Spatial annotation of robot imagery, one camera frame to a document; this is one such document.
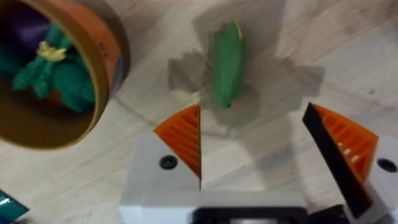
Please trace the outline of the left gripper white and orange left finger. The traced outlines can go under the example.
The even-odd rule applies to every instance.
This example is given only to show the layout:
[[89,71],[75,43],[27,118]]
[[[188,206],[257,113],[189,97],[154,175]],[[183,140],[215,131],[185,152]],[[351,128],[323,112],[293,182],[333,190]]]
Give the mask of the left gripper white and orange left finger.
[[157,191],[196,191],[200,186],[200,106],[193,105],[134,141],[120,205],[140,205]]

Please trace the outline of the left gripper white and orange right finger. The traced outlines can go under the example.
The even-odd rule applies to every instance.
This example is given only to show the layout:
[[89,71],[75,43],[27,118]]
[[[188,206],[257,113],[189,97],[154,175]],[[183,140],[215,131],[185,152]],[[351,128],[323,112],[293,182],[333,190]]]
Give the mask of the left gripper white and orange right finger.
[[315,222],[397,224],[397,138],[313,103],[302,121],[345,200],[313,214]]

